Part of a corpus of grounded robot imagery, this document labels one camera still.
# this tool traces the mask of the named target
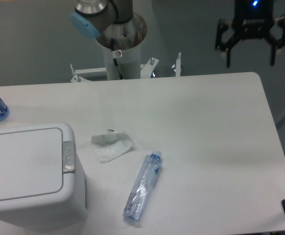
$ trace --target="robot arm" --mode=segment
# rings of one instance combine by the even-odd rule
[[[230,66],[231,49],[240,41],[264,38],[271,45],[271,65],[275,62],[277,49],[285,47],[285,15],[273,18],[273,0],[235,0],[235,17],[227,23],[221,19],[218,22],[215,49],[227,54],[227,67]],[[277,25],[283,30],[280,39],[276,39],[270,29]],[[232,27],[233,36],[222,42],[222,34]]]
[[[78,0],[71,21],[79,32],[93,39],[109,25],[124,24],[132,17],[132,0]]]

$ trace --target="metal bracket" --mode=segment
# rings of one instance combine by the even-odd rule
[[[177,59],[176,59],[176,77],[180,77],[181,76],[181,53],[178,53]]]
[[[112,51],[112,58],[117,59],[122,57],[122,51],[121,50],[113,50]]]
[[[150,78],[156,68],[159,60],[156,58],[151,57],[147,64],[141,65],[141,78]],[[98,77],[98,76],[105,76],[107,74],[106,68],[96,68],[96,69],[86,69],[86,70],[74,70],[73,65],[71,64],[71,70],[73,78],[71,82],[90,82],[84,77]]]
[[[151,78],[154,69],[156,68],[159,60],[151,57],[148,63],[141,70],[141,78]]]

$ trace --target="metal bolt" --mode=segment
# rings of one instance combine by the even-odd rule
[[[150,58],[150,64],[153,65],[155,62],[155,59],[153,57]]]
[[[150,78],[155,78],[155,77],[157,77],[157,72],[153,71]]]
[[[116,52],[116,55],[117,55],[117,57],[120,57],[120,56],[122,56],[122,52],[121,52],[120,50],[118,50],[118,51]]]
[[[80,77],[79,77],[77,74],[75,74],[73,78],[74,78],[74,80],[76,80],[77,82],[81,82],[81,79],[80,79]]]
[[[175,64],[173,64],[171,68],[172,68],[173,72],[176,72],[176,65]]]
[[[73,64],[71,64],[71,70],[72,70],[72,74],[75,73],[75,69],[73,68]]]

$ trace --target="gray wall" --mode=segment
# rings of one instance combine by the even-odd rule
[[[69,82],[70,63],[75,69],[104,66],[96,43],[73,28],[73,6],[74,0],[0,2],[0,86]],[[285,1],[276,1],[274,8],[274,16],[281,16]],[[285,107],[285,48],[271,67],[266,41],[240,42],[232,50],[229,69],[214,50],[217,22],[233,18],[233,0],[134,0],[134,10],[148,24],[142,62],[151,56],[160,59],[159,76],[173,75],[170,66],[181,52],[183,75],[254,71],[262,79],[273,118]],[[285,151],[285,126],[279,135]]]

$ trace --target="white table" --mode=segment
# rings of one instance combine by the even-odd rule
[[[48,235],[229,235],[285,230],[285,157],[255,73],[0,87],[0,128],[64,121],[87,179],[88,219]],[[136,150],[100,164],[91,135],[126,131]],[[122,211],[144,156],[163,168],[140,225]],[[0,221],[0,235],[29,235]]]

